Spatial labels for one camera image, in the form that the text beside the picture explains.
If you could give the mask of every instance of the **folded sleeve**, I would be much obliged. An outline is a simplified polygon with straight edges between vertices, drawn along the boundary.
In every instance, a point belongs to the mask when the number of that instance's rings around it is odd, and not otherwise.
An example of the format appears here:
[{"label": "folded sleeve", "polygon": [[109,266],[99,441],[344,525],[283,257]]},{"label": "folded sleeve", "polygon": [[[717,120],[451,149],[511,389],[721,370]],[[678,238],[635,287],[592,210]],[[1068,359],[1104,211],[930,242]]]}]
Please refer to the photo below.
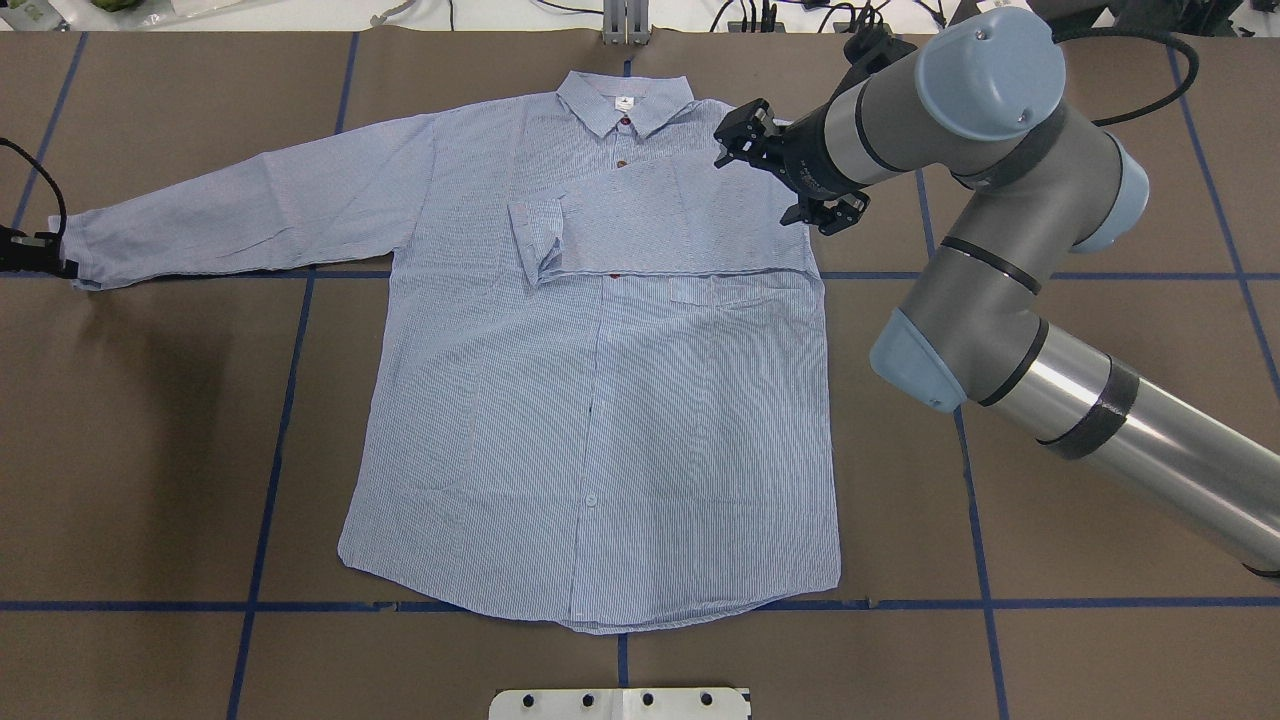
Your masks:
[{"label": "folded sleeve", "polygon": [[568,274],[817,274],[795,195],[768,173],[698,152],[636,163],[508,204],[531,284]]},{"label": "folded sleeve", "polygon": [[79,287],[108,290],[383,255],[417,222],[433,123],[419,115],[367,126],[72,215],[65,258],[79,263]]}]

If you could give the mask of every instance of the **white bracket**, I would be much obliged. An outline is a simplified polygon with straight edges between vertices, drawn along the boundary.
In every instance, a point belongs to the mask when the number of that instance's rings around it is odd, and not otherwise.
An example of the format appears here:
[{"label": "white bracket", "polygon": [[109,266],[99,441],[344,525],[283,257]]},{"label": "white bracket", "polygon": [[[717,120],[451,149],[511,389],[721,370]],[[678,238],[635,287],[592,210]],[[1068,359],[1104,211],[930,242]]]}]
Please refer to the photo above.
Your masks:
[{"label": "white bracket", "polygon": [[751,720],[746,688],[503,691],[489,720]]},{"label": "white bracket", "polygon": [[628,42],[649,42],[649,0],[604,0],[604,44]]}]

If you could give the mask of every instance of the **silver cylinder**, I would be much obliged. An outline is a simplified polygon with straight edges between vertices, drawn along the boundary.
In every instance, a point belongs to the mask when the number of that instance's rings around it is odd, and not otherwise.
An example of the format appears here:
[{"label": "silver cylinder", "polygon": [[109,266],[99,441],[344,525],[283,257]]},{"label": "silver cylinder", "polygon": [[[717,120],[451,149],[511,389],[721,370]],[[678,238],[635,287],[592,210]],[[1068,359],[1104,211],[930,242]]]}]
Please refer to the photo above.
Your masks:
[{"label": "silver cylinder", "polygon": [[[1112,392],[1125,373],[1135,392]],[[1116,400],[1125,395],[1128,400]],[[992,407],[1051,450],[1083,446],[1089,464],[1172,511],[1254,571],[1280,570],[1280,456],[1069,333],[1050,328],[1036,360]],[[1093,432],[1093,442],[1101,443],[1094,448],[1080,442],[1089,437],[1089,424],[1101,428]]]}]

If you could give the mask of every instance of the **blue and white striped shirt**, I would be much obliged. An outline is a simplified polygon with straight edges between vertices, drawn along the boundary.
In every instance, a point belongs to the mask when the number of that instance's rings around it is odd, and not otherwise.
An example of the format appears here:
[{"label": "blue and white striped shirt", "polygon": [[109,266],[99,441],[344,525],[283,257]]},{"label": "blue and white striped shirt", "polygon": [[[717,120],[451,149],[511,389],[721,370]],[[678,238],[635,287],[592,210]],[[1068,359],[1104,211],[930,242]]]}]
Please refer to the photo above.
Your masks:
[{"label": "blue and white striped shirt", "polygon": [[794,196],[712,167],[727,109],[571,73],[76,215],[67,255],[111,288],[394,252],[343,561],[589,633],[712,620],[840,574],[822,283]]}]

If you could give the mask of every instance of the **blue joint cap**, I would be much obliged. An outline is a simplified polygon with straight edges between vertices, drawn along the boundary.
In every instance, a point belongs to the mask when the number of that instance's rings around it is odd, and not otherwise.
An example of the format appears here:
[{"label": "blue joint cap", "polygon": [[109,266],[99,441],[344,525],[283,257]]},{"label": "blue joint cap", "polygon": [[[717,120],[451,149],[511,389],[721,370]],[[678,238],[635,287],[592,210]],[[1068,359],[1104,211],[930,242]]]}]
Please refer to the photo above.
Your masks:
[{"label": "blue joint cap", "polygon": [[1066,60],[1044,20],[997,8],[940,32],[915,64],[915,91],[947,131],[986,142],[1011,140],[1062,101]]},{"label": "blue joint cap", "polygon": [[965,401],[960,380],[915,323],[897,307],[872,346],[872,369],[940,413],[951,413]]},{"label": "blue joint cap", "polygon": [[1151,182],[1147,179],[1147,170],[1125,152],[1124,145],[1116,140],[1116,150],[1120,151],[1120,191],[1116,192],[1116,201],[1111,205],[1111,211],[1102,220],[1093,234],[1071,246],[1071,252],[1097,252],[1106,250],[1117,237],[1138,224],[1138,218],[1147,209],[1147,200],[1151,197]]}]

